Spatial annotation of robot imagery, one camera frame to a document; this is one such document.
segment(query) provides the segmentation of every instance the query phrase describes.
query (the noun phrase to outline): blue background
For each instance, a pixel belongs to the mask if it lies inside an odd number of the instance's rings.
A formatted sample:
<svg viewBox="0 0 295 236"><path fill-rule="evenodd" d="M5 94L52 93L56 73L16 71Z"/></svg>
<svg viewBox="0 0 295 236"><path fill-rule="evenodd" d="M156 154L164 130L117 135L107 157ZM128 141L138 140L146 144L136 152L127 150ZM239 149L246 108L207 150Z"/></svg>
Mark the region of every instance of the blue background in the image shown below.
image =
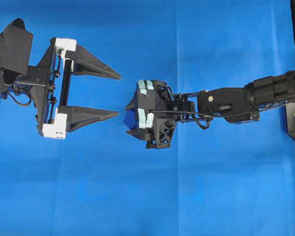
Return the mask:
<svg viewBox="0 0 295 236"><path fill-rule="evenodd" d="M18 17L34 33L31 64L68 37L119 72L72 78L69 105L120 116L58 141L37 135L33 106L0 101L0 236L295 235L284 108L206 131L179 124L165 150L122 123L140 79L192 92L295 69L289 0L0 1L0 32Z"/></svg>

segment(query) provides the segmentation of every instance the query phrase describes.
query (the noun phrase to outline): robotic hand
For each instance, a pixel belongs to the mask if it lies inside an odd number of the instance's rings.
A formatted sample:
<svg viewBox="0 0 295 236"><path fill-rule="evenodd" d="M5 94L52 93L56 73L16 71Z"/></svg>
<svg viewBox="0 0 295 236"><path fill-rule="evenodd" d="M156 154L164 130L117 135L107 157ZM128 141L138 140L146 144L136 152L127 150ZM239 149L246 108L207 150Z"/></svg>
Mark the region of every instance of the robotic hand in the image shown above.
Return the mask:
<svg viewBox="0 0 295 236"><path fill-rule="evenodd" d="M118 115L118 112L67 106L71 75L119 80L118 73L78 45L76 40L64 38L52 38L37 66L30 66L32 39L33 34L25 30L22 19L14 20L0 34L0 99L11 96L22 107L29 106L33 100L40 135L64 139L67 132ZM55 78L60 76L61 60L64 73L59 106L55 109ZM18 102L12 93L16 96L25 94L29 102Z"/></svg>
<svg viewBox="0 0 295 236"><path fill-rule="evenodd" d="M197 98L197 112L195 103L188 101L191 97ZM214 118L234 124L259 121L260 112L294 102L295 71L258 79L244 88L179 94L173 94L165 82L141 80L126 107L124 123L128 134L147 141L147 148L170 148L176 122L194 121L208 129Z"/></svg>

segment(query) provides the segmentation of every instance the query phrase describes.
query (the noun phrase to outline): screw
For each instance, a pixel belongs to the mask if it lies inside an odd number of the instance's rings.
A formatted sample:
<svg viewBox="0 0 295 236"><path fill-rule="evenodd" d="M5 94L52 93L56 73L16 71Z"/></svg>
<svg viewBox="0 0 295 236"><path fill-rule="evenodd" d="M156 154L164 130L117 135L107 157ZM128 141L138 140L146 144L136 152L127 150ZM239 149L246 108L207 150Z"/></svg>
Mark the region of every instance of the screw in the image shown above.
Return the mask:
<svg viewBox="0 0 295 236"><path fill-rule="evenodd" d="M60 71L55 71L55 76L58 78L60 76Z"/></svg>

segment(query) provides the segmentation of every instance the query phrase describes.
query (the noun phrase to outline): wire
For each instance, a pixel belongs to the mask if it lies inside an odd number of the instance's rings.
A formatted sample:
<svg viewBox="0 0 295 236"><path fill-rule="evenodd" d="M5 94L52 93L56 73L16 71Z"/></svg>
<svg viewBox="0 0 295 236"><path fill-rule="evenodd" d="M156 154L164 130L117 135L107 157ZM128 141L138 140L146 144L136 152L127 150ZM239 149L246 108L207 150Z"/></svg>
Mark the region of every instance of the wire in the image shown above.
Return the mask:
<svg viewBox="0 0 295 236"><path fill-rule="evenodd" d="M210 122L211 120L210 119L207 119L206 120L206 126L202 125L199 120L196 118L195 115L192 115L194 121L196 122L196 124L201 128L201 129L209 129L210 128Z"/></svg>
<svg viewBox="0 0 295 236"><path fill-rule="evenodd" d="M264 109L261 109L259 111L256 111L256 112L265 112L265 111L269 111L269 110L272 110L272 109L275 109L275 108L279 108L279 107L283 107L283 106L286 106L289 102L285 102L285 103L282 103L282 104L279 104L279 105L276 105L276 106L271 106L271 107L268 107L268 108L264 108ZM240 116L240 115L244 115L244 114L247 114L248 112L241 112L241 113L236 113L236 114L232 114L232 115L222 115L222 116L216 116L216 115L207 115L207 114L203 114L203 113L199 113L199 112L175 112L175 111L154 111L154 110L150 110L150 112L157 112L157 113L161 113L161 112L165 112L165 113L176 113L176 114L191 114L191 115L200 115L202 117L211 117L211 118L227 118L227 117L234 117L234 116Z"/></svg>
<svg viewBox="0 0 295 236"><path fill-rule="evenodd" d="M29 97L29 102L28 103L20 103L19 101L17 101L15 99L15 97L12 96L12 94L10 94L9 92L7 92L9 94L10 97L12 97L12 99L14 100L14 102L16 104L18 104L20 107L28 107L31 104L31 96L29 94L27 94L27 96Z"/></svg>

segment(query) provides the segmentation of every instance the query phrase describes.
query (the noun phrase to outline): blue cloth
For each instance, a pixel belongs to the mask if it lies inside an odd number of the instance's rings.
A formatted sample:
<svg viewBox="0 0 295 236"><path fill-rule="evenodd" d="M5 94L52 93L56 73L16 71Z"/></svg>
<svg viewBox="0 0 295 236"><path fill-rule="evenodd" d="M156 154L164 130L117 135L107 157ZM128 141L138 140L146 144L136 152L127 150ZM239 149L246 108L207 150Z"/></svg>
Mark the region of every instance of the blue cloth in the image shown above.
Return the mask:
<svg viewBox="0 0 295 236"><path fill-rule="evenodd" d="M120 116L58 141L37 135L33 106L0 101L0 236L295 235L284 109L206 131L179 124L164 150L123 124L141 79L192 92L295 69L289 0L0 1L0 32L18 17L34 33L31 64L68 37L119 72L73 77L69 105Z"/></svg>

